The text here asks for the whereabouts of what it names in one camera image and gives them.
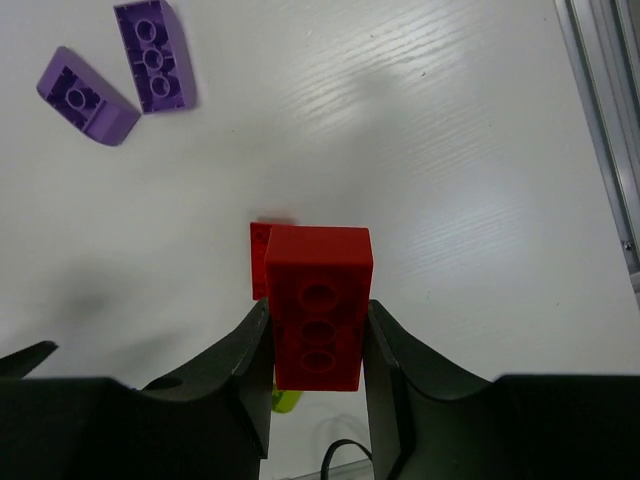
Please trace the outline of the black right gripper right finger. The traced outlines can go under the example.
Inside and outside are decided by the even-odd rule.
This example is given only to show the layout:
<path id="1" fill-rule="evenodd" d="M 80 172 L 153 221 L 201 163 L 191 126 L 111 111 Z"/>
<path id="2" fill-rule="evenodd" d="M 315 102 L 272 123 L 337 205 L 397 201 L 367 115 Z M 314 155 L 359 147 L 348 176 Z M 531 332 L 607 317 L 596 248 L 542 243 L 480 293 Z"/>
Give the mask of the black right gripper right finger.
<path id="1" fill-rule="evenodd" d="M 635 479 L 639 380 L 482 379 L 369 305 L 363 347 L 378 479 Z"/>

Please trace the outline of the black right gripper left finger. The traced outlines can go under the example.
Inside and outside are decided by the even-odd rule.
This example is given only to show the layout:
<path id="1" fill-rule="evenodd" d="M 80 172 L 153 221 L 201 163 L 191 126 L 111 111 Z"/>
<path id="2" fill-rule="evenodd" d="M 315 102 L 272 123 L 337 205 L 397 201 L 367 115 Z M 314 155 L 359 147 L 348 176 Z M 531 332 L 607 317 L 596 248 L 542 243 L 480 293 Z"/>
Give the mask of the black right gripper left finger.
<path id="1" fill-rule="evenodd" d="M 110 377 L 36 378 L 42 341 L 1 360 L 5 479 L 255 479 L 269 449 L 268 306 L 143 389 Z"/>

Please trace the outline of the lime lego brick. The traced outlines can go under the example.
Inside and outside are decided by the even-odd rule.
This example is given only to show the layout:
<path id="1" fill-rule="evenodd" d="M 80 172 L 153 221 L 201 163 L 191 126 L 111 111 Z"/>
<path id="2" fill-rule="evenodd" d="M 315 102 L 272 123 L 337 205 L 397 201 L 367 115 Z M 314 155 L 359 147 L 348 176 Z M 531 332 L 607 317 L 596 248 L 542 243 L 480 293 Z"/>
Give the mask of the lime lego brick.
<path id="1" fill-rule="evenodd" d="M 281 390 L 273 385 L 271 410 L 278 414 L 288 414 L 297 406 L 302 395 L 303 391 Z"/>

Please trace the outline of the red rectangular lego brick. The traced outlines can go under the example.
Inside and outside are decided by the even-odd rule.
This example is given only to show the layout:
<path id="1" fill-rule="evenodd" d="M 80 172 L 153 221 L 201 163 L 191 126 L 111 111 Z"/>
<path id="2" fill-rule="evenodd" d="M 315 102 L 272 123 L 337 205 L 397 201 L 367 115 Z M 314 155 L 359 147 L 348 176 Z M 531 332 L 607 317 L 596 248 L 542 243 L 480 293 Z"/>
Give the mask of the red rectangular lego brick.
<path id="1" fill-rule="evenodd" d="M 374 269 L 369 230 L 275 225 L 265 269 L 278 389 L 357 390 Z"/>

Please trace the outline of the red sloped lego brick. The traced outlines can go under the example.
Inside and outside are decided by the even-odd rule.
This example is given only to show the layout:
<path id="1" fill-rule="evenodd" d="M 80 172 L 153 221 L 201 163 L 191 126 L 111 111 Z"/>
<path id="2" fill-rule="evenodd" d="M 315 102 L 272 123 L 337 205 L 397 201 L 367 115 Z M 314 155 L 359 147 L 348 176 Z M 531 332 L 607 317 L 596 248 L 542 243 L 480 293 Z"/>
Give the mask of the red sloped lego brick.
<path id="1" fill-rule="evenodd" d="M 251 287 L 254 300 L 260 300 L 267 295 L 265 256 L 271 229 L 270 223 L 250 223 Z"/>

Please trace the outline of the purple patterned lego brick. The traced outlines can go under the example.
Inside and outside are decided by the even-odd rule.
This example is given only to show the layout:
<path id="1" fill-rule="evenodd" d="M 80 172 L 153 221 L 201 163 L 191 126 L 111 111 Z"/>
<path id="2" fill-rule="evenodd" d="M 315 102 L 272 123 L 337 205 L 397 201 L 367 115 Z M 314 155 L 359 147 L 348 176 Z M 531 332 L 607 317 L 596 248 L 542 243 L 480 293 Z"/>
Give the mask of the purple patterned lego brick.
<path id="1" fill-rule="evenodd" d="M 141 117 L 131 102 L 65 46 L 54 52 L 36 90 L 76 130 L 102 145 L 122 144 Z"/>

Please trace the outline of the pink patterned lego piece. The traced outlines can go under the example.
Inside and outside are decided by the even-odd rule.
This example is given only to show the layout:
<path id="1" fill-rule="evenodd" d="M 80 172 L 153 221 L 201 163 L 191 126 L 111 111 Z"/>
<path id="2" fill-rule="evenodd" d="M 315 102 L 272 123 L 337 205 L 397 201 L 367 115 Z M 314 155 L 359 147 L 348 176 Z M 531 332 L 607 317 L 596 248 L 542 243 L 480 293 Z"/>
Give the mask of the pink patterned lego piece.
<path id="1" fill-rule="evenodd" d="M 142 112 L 193 109 L 195 78 L 181 22 L 166 1 L 113 7 Z"/>

